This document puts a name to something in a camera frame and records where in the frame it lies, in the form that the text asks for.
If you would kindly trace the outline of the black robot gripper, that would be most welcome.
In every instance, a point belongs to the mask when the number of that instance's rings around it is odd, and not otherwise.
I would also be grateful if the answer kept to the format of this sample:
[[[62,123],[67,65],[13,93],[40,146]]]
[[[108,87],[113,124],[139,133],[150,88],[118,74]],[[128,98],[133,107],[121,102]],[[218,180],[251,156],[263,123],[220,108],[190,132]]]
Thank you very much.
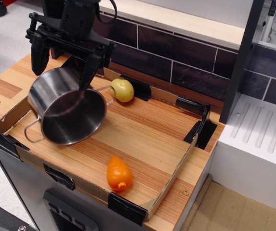
[[[85,57],[79,56],[84,62],[79,90],[87,89],[97,71],[109,66],[115,48],[113,42],[99,36],[92,29],[95,18],[103,24],[110,24],[116,20],[117,6],[113,0],[111,4],[115,14],[109,21],[101,19],[98,0],[65,0],[61,19],[37,13],[29,14],[31,24],[26,32],[26,38],[31,43],[31,67],[34,74],[39,76],[45,70],[49,61],[50,47],[77,55],[79,50],[77,42],[92,42],[104,49],[104,53],[97,51]]]

